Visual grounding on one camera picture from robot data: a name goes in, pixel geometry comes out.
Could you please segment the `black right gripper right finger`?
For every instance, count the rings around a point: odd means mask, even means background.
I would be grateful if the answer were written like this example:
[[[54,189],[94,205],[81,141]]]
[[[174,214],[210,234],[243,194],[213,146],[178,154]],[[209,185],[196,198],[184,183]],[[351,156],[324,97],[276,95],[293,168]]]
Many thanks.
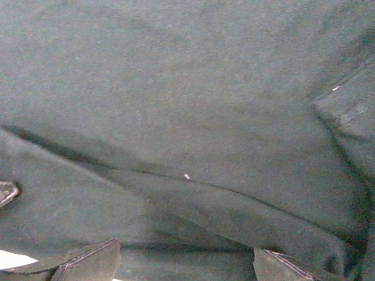
[[[258,281],[337,281],[339,275],[316,269],[288,255],[254,248],[253,262]]]

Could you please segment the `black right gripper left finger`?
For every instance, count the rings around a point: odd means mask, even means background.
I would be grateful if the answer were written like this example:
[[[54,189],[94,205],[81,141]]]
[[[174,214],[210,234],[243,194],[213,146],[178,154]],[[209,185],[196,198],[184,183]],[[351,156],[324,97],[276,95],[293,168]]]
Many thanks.
[[[113,280],[120,260],[120,242],[111,238],[62,256],[2,269],[1,280]]]

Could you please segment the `black t-shirt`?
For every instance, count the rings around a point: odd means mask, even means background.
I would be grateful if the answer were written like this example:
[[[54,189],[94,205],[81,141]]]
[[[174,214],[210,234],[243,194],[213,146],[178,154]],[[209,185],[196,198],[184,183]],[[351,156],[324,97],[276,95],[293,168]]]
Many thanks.
[[[2,1],[1,249],[125,280],[374,279],[373,1]]]

